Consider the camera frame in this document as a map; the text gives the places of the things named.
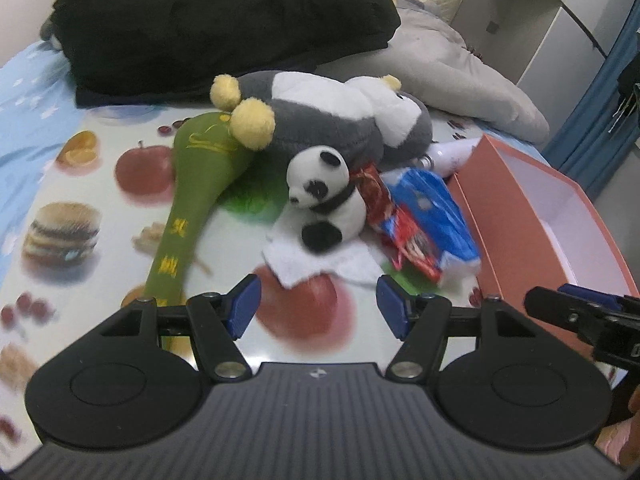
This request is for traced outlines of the grey quilt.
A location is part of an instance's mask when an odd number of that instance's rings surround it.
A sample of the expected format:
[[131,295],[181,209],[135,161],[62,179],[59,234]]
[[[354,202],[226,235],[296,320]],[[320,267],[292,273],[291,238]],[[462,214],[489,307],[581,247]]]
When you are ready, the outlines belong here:
[[434,6],[396,0],[396,8],[400,26],[386,48],[323,64],[316,73],[340,81],[392,75],[427,106],[480,119],[531,144],[548,139],[547,119],[529,96],[474,55]]

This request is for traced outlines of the grey white penguin plush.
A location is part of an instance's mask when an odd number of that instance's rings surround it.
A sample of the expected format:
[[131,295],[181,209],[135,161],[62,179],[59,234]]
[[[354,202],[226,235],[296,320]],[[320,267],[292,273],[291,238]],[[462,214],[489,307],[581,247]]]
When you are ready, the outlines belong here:
[[352,168],[393,166],[422,156],[433,142],[426,106],[392,75],[341,82],[286,70],[221,74],[209,99],[230,115],[231,133],[243,146],[286,159],[327,145]]

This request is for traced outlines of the green plush massage stick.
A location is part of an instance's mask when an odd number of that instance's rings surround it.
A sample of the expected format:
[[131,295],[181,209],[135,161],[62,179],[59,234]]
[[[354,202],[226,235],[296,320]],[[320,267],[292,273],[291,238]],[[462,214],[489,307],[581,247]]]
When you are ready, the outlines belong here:
[[232,136],[230,126],[229,113],[210,112],[187,120],[175,135],[174,198],[144,289],[159,307],[181,304],[186,274],[210,210],[254,159],[254,153]]

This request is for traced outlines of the blue curtain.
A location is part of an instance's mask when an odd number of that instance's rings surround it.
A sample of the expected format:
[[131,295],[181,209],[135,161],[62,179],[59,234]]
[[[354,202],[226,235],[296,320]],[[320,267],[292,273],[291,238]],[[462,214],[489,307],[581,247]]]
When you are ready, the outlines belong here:
[[542,150],[561,174],[597,198],[639,139],[639,3],[591,86]]

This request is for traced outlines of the white wardrobe cabinet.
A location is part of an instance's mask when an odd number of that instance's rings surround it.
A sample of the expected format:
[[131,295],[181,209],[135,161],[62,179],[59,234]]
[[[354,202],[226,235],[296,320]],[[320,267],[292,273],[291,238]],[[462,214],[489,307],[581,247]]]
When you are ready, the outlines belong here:
[[462,0],[451,22],[484,63],[516,84],[565,16],[589,51],[606,58],[634,0]]

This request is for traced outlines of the black garment pile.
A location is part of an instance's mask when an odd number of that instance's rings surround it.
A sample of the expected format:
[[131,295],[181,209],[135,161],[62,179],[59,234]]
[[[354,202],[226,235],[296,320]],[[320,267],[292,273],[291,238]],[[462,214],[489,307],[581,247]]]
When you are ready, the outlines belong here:
[[220,74],[300,70],[382,49],[393,0],[56,0],[82,107],[204,99]]

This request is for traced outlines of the blue white tissue pack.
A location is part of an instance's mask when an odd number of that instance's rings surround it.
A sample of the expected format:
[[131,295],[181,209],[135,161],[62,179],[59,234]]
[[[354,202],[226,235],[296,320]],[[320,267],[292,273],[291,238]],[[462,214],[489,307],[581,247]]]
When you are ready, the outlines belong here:
[[441,177],[425,169],[401,168],[384,172],[382,180],[393,200],[406,206],[430,237],[442,271],[438,284],[480,273],[480,251]]

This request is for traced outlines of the pink cardboard box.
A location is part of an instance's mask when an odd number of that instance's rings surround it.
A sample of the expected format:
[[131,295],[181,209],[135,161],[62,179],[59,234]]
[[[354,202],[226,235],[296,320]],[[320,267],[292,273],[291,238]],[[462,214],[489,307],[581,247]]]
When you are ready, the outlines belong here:
[[483,136],[448,183],[480,248],[477,281],[522,310],[535,286],[566,283],[637,295],[627,263],[582,188],[559,171]]

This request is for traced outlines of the light blue bed sheet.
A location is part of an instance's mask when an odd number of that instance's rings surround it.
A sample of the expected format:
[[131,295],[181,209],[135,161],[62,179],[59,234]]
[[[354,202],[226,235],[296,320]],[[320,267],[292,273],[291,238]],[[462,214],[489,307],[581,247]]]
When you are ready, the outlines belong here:
[[[1,299],[68,292],[105,292],[117,300],[145,283],[157,251],[133,240],[149,226],[167,226],[172,192],[131,196],[115,177],[122,154],[169,150],[160,136],[182,114],[167,106],[79,108],[70,64],[44,42],[1,70]],[[69,264],[30,258],[32,225],[50,209],[93,229],[88,249],[73,247]]]

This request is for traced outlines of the white folded cloth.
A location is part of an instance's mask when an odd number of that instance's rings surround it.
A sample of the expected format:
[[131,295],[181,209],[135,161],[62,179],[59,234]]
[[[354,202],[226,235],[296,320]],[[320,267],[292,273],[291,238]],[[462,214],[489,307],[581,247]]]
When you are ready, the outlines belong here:
[[280,284],[291,289],[325,273],[350,284],[374,287],[383,274],[383,253],[357,237],[326,254],[314,255],[300,238],[303,225],[311,219],[310,211],[285,205],[267,235],[262,256]]

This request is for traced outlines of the red snack wrapper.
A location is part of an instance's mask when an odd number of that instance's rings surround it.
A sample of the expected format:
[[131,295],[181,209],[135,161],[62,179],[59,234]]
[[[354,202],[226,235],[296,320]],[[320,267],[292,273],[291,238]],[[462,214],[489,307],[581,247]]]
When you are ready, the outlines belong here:
[[383,246],[390,251],[396,271],[410,263],[431,282],[442,277],[430,237],[420,228],[406,206],[393,200],[390,190],[372,164],[350,174],[367,209],[367,225],[378,233]]

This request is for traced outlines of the white spray bottle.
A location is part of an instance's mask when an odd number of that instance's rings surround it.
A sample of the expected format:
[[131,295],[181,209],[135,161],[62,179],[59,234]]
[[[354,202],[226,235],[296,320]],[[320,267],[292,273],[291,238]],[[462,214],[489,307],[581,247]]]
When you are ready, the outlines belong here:
[[480,138],[460,139],[444,143],[432,143],[416,166],[446,179],[457,172],[471,157]]

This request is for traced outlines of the small panda plush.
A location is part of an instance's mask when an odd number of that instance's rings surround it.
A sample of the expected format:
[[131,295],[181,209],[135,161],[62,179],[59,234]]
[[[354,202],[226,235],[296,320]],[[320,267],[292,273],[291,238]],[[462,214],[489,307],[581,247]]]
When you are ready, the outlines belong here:
[[290,204],[314,214],[300,232],[312,254],[325,254],[360,235],[367,206],[339,151],[327,145],[306,148],[290,160],[285,177]]

